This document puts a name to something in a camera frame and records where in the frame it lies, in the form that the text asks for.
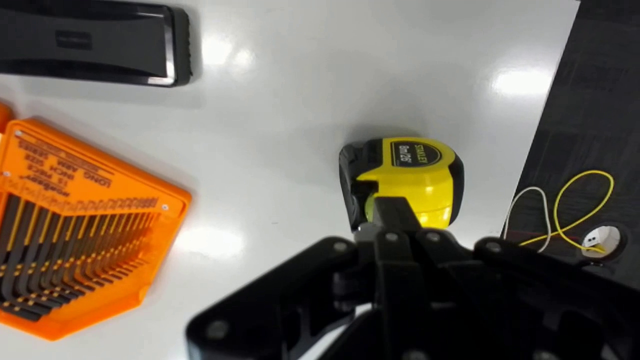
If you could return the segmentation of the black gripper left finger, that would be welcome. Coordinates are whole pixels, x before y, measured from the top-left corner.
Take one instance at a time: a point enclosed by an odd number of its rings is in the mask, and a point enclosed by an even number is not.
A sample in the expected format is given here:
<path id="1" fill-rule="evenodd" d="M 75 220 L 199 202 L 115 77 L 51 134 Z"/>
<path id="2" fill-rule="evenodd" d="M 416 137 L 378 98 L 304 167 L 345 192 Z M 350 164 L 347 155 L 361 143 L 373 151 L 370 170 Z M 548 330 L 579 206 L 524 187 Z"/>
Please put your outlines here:
<path id="1" fill-rule="evenodd" d="M 419 228 L 407 199 L 378 199 L 354 241 L 326 236 L 196 314 L 189 360 L 296 360 L 373 296 L 378 235 Z"/>

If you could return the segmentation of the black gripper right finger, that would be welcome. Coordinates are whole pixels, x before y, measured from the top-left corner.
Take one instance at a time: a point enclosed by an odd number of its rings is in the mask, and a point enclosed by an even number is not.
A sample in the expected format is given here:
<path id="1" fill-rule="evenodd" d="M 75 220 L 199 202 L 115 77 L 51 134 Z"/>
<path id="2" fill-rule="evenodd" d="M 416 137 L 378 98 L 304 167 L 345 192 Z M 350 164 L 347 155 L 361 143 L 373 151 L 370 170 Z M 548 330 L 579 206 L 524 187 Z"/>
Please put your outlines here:
<path id="1" fill-rule="evenodd" d="M 476 316 L 507 359 L 640 360 L 640 293 L 499 238 L 472 251 L 421 230 L 435 283 Z"/>

